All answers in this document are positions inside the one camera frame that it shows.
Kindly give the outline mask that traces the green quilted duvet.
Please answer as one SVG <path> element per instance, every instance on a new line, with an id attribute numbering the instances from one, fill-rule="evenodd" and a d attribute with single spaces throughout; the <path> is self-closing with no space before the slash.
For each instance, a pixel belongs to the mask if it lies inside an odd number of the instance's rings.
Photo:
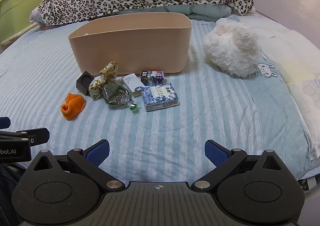
<path id="1" fill-rule="evenodd" d="M 217 21 L 220 18 L 229 17 L 232 13 L 231 7 L 226 4 L 192 4 L 192 5 L 174 5 L 156 8 L 128 9 L 122 10 L 111 15 L 123 15 L 134 13 L 180 13 L 189 19 L 203 21 Z"/>

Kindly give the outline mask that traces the white small carton box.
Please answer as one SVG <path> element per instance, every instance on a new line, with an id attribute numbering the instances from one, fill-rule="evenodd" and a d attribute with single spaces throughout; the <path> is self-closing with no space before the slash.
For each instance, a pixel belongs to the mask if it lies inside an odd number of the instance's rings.
<path id="1" fill-rule="evenodd" d="M 123 76 L 122 81 L 133 97 L 140 96 L 142 93 L 141 89 L 145 87 L 134 73 Z"/>

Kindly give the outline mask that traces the small black cube box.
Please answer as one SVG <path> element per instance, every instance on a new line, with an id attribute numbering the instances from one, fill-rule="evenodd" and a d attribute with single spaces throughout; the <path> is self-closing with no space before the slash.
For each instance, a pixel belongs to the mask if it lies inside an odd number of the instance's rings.
<path id="1" fill-rule="evenodd" d="M 76 89 L 83 95 L 89 95 L 89 85 L 93 81 L 94 76 L 89 74 L 87 71 L 82 73 L 82 75 L 76 81 Z"/>

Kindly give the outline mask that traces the white cartoon print pillow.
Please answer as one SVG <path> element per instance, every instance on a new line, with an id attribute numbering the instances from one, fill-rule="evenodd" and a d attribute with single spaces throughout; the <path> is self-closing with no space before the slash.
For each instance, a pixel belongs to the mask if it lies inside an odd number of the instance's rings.
<path id="1" fill-rule="evenodd" d="M 319 49 L 299 32 L 258 13 L 230 18 L 257 35 L 262 53 L 275 64 L 302 114 L 311 158 L 319 158 Z"/>

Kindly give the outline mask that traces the beige plastic storage basket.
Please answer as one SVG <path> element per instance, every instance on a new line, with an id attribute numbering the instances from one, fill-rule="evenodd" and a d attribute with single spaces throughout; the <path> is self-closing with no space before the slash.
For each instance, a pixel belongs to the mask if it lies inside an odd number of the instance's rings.
<path id="1" fill-rule="evenodd" d="M 187 63 L 192 23 L 180 13 L 134 13 L 89 21 L 68 36 L 80 71 L 98 74 L 115 61 L 118 74 L 179 73 Z"/>

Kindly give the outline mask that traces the blue striped bed sheet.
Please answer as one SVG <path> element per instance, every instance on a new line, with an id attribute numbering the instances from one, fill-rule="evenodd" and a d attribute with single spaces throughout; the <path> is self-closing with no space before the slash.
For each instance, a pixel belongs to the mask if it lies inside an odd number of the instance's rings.
<path id="1" fill-rule="evenodd" d="M 68 36 L 79 27 L 34 28 L 1 54 L 1 116 L 10 118 L 12 131 L 45 127 L 50 133 L 32 155 L 42 149 L 65 154 L 107 139 L 111 151 L 101 168 L 120 180 L 193 182 L 213 168 L 204 155 L 212 139 L 249 154 L 273 149 L 296 178 L 310 170 L 309 140 L 280 75 L 238 79 L 204 58 L 202 38 L 213 22 L 193 22 L 185 69 L 165 76 L 177 106 L 148 112 L 136 97 L 133 112 L 87 97 L 84 110 L 66 120 L 60 107 L 77 92 L 81 75 Z"/>

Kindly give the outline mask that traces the dark colourful card box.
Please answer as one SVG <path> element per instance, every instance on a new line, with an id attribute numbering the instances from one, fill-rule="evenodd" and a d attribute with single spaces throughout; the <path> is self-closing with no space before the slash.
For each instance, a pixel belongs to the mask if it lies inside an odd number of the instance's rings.
<path id="1" fill-rule="evenodd" d="M 141 71 L 140 80 L 145 86 L 161 85 L 164 82 L 163 71 Z"/>

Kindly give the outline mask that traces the floral yellow fabric pouch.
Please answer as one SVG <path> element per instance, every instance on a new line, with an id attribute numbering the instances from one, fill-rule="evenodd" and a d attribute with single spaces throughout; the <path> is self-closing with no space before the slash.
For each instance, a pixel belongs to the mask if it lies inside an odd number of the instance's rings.
<path id="1" fill-rule="evenodd" d="M 99 99 L 103 93 L 103 85 L 110 80 L 114 80 L 118 75 L 118 65 L 115 61 L 111 61 L 105 66 L 97 76 L 91 81 L 88 87 L 89 96 L 92 100 Z"/>

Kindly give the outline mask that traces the white fluffy plush toy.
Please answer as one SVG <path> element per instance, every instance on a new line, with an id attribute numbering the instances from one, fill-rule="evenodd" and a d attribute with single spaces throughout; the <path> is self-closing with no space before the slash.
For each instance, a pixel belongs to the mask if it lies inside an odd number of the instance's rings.
<path id="1" fill-rule="evenodd" d="M 205 57 L 230 76 L 246 78 L 259 60 L 257 35 L 241 22 L 221 18 L 203 38 Z"/>

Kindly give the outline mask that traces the orange knitted sock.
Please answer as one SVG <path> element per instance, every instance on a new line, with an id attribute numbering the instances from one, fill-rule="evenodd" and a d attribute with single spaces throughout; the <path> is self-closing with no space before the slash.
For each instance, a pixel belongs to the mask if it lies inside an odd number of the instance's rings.
<path id="1" fill-rule="evenodd" d="M 86 106 L 86 101 L 79 94 L 68 93 L 65 103 L 61 105 L 60 110 L 66 120 L 75 118 Z"/>

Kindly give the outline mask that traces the blue white porcelain-pattern box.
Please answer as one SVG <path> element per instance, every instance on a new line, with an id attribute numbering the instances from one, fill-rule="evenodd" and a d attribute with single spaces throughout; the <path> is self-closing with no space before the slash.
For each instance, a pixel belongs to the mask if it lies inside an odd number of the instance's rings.
<path id="1" fill-rule="evenodd" d="M 141 89 L 146 112 L 179 105 L 179 97 L 171 83 Z"/>

